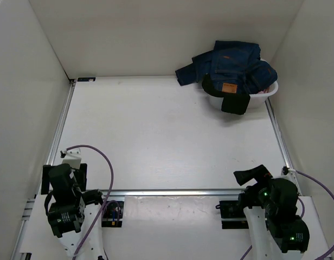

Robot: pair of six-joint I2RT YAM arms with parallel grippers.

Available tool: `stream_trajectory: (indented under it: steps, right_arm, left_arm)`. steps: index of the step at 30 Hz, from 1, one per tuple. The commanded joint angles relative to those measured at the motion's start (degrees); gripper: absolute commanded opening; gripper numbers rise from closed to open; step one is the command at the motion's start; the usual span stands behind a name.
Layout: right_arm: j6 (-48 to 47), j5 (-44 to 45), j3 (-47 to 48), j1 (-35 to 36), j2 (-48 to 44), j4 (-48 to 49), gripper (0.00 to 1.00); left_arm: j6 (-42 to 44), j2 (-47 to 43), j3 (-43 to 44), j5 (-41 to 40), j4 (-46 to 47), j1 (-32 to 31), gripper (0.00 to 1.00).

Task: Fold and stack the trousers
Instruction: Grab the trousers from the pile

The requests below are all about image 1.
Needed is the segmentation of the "dark blue denim trousers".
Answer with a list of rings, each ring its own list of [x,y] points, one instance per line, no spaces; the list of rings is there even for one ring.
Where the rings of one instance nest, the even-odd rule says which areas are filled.
[[[213,50],[192,58],[192,63],[175,71],[181,86],[200,82],[206,74],[215,71],[233,71],[244,68],[255,59],[261,59],[257,43],[241,41],[216,41]]]

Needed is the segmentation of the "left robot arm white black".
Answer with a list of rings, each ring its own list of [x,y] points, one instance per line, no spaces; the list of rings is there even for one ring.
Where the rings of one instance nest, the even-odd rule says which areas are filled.
[[[69,259],[108,259],[102,241],[100,217],[107,203],[99,190],[86,191],[87,165],[44,165],[44,210],[53,235]]]

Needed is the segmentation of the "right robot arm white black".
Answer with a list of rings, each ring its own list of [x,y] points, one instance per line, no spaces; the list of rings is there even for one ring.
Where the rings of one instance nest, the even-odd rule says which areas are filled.
[[[302,259],[310,232],[297,214],[298,188],[285,177],[273,177],[264,165],[235,171],[242,186],[237,211],[246,217],[254,259]]]

